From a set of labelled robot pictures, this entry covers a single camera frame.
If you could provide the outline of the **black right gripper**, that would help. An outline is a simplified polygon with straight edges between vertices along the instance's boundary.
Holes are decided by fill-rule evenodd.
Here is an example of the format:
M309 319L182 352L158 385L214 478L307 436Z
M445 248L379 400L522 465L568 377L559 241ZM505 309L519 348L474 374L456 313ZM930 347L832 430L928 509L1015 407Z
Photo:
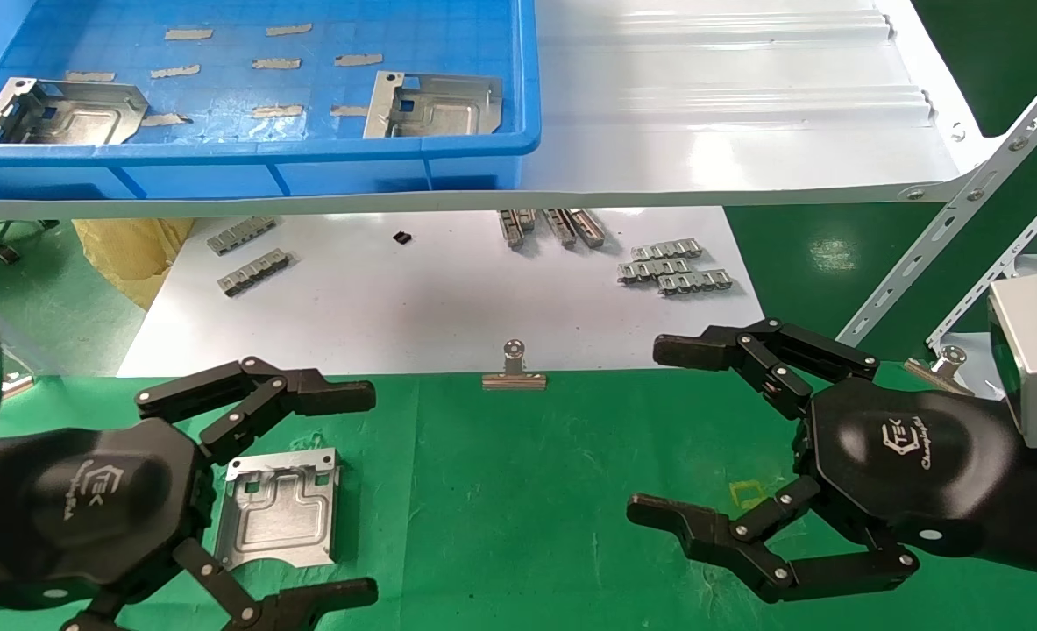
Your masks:
M653 359L737 372L784 418L806 418L794 440L794 470L806 476L739 518L643 493L626 507L630 523L674 534L691 563L732 572L764 602L898 588L919 568L904 546L1037 564L1037 455L1003 403L888 390L868 382L876 357L770 318L658 335ZM813 396L798 372L840 383ZM811 507L865 550L793 563L774 554L770 538Z

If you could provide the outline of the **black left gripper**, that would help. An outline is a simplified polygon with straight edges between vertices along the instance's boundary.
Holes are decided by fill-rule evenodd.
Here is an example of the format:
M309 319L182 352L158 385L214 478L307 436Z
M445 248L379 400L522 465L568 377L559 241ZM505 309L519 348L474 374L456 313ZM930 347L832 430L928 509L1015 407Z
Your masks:
M327 613L373 606L373 578L254 599L196 538L211 522L211 464L229 463L289 415L375 403L367 380L330 382L316 368L245 357L138 392L141 419L170 424L229 408L199 432L199 447L161 420L0 438L0 607L92 599L64 628L118 630L129 602L181 571L229 615L225 630L314 630Z

